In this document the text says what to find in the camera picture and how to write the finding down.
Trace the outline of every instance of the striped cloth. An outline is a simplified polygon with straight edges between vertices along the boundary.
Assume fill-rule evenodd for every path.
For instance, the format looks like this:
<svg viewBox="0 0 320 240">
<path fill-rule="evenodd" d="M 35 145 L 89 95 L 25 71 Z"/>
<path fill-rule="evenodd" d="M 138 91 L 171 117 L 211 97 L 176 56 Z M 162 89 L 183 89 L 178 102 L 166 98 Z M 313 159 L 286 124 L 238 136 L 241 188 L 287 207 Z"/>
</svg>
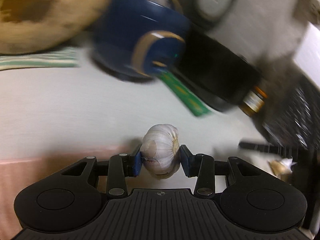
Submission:
<svg viewBox="0 0 320 240">
<path fill-rule="evenodd" d="M 59 47 L 37 54 L 0 56 L 0 70 L 38 67 L 74 67 L 76 48 Z"/>
</svg>

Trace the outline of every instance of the garlic peel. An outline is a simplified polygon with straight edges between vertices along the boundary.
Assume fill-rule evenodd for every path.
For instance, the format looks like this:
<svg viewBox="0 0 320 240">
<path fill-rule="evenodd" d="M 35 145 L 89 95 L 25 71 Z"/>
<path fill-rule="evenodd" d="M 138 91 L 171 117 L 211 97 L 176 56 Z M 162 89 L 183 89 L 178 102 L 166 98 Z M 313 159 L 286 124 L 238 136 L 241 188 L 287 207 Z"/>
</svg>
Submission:
<svg viewBox="0 0 320 240">
<path fill-rule="evenodd" d="M 142 140 L 143 165 L 158 179 L 172 176 L 180 167 L 178 130 L 170 124 L 151 127 Z"/>
</svg>

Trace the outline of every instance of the black gripper base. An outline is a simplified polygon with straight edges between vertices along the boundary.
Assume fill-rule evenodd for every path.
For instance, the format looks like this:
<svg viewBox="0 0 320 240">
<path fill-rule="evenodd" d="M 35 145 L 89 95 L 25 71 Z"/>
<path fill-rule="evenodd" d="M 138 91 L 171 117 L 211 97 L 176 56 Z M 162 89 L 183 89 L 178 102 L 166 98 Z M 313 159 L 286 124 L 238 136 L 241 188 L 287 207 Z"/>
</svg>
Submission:
<svg viewBox="0 0 320 240">
<path fill-rule="evenodd" d="M 113 199 L 90 224 L 66 233 L 41 233 L 29 228 L 15 240 L 305 240 L 293 228 L 263 234 L 228 221 L 209 199 L 194 197 L 188 189 L 134 189 Z"/>
</svg>

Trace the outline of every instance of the bottle label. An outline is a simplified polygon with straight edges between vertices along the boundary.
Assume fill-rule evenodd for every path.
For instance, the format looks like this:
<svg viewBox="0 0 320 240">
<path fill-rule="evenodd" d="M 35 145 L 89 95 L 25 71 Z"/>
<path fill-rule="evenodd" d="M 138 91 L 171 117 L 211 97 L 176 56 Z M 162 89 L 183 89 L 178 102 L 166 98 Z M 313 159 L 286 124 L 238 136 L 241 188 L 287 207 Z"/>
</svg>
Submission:
<svg viewBox="0 0 320 240">
<path fill-rule="evenodd" d="M 263 106 L 264 101 L 258 95 L 251 91 L 245 97 L 244 103 L 257 113 Z"/>
</svg>

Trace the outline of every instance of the blue kettle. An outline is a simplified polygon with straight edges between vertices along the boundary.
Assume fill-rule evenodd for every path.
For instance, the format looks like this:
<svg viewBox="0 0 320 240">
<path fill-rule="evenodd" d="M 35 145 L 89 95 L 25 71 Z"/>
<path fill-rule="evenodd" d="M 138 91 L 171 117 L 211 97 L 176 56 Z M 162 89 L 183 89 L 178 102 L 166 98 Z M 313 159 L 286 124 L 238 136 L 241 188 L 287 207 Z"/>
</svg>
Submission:
<svg viewBox="0 0 320 240">
<path fill-rule="evenodd" d="M 177 0 L 170 8 L 150 0 L 112 0 L 94 32 L 93 58 L 129 77 L 167 71 L 184 52 L 190 28 Z"/>
</svg>

